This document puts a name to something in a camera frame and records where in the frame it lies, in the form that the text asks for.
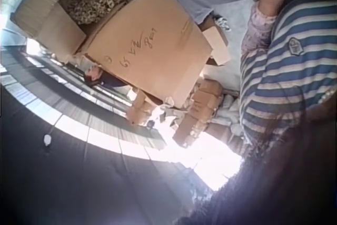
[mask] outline white floor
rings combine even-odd
[[[225,32],[229,42],[231,60],[224,66],[206,66],[203,74],[218,80],[225,89],[240,90],[241,42],[247,30],[247,23],[253,0],[242,0],[216,7],[215,11],[228,19],[231,31]]]

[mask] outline blue striped shirt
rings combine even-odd
[[[269,48],[241,62],[240,119],[254,143],[277,120],[274,137],[337,82],[337,1],[295,0],[278,16]]]

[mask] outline dark hair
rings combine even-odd
[[[176,224],[334,223],[336,94],[319,110],[330,114],[311,118],[303,110],[272,147],[269,135],[262,136],[239,173]]]
[[[84,75],[83,78],[84,78],[84,83],[90,88],[94,87],[95,85],[100,84],[101,82],[101,79],[92,81],[91,76],[87,76],[87,75]]]

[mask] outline pink patterned sleeve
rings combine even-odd
[[[241,46],[241,58],[245,58],[250,52],[258,48],[268,48],[270,45],[270,36],[276,16],[268,17],[262,14],[255,3],[251,10],[251,16],[248,21],[248,28],[243,37]]]

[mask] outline patch on shirt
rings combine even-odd
[[[296,38],[289,40],[288,47],[292,55],[301,55],[304,52],[301,42]]]

